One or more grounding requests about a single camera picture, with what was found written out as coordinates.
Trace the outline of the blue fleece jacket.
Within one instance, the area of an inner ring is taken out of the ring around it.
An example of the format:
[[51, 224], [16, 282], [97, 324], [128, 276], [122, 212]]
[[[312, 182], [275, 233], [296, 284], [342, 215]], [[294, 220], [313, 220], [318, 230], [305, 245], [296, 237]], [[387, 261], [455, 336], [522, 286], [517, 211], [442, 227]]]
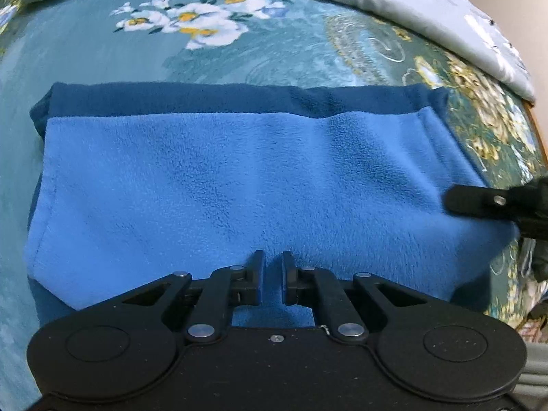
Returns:
[[81, 310], [176, 271], [200, 278], [266, 255], [245, 326], [307, 326], [282, 305], [281, 256], [367, 271], [472, 310], [509, 222], [442, 198], [483, 178], [424, 85], [318, 87], [56, 83], [32, 108], [43, 171], [31, 278]]

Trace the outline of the teal floral bed sheet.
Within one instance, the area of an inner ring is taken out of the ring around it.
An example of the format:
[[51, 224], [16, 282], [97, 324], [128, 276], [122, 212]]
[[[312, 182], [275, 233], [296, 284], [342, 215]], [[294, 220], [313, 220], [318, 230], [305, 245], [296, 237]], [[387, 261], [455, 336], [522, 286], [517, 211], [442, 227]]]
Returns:
[[166, 81], [350, 86], [426, 83], [450, 89], [450, 127], [496, 187], [545, 174], [527, 106], [511, 91], [411, 31], [321, 0], [262, 0], [221, 47], [190, 50], [185, 34], [124, 29], [131, 9], [214, 0], [1, 0], [1, 406], [38, 397], [25, 352], [65, 306], [30, 283], [22, 258], [42, 142], [30, 108], [56, 82]]

